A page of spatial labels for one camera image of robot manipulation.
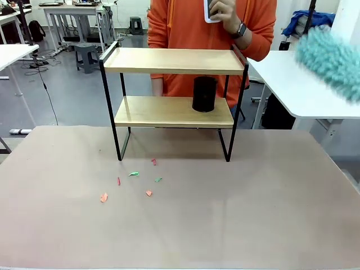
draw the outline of black cylinder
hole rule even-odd
[[[212,77],[197,77],[193,81],[192,108],[201,113],[214,110],[217,80]]]

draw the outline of paper scrap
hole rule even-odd
[[[107,200],[107,193],[101,195],[100,201],[101,201],[102,203],[104,203],[106,200]]]

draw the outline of wooden shelf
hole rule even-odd
[[[225,98],[217,98],[211,112],[198,112],[192,97],[125,96],[115,117],[117,127],[232,128]]]
[[[116,48],[104,67],[119,73],[242,75],[244,71],[230,49]]]

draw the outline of orange hoodie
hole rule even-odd
[[[260,61],[266,57],[273,39],[276,0],[236,0],[237,15],[253,32],[251,45],[242,51],[245,57]],[[150,48],[186,48],[229,50],[233,40],[222,22],[208,24],[204,19],[203,0],[151,0],[148,13]],[[191,97],[198,75],[152,74],[164,78],[164,95]],[[222,97],[226,76],[218,79],[217,95]],[[237,104],[241,77],[230,76],[227,100]]]

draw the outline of phone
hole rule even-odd
[[[205,14],[205,21],[208,24],[213,24],[213,23],[219,23],[220,20],[211,20],[210,17],[212,16],[212,14],[210,14],[210,3],[212,2],[212,0],[204,0],[204,14]]]

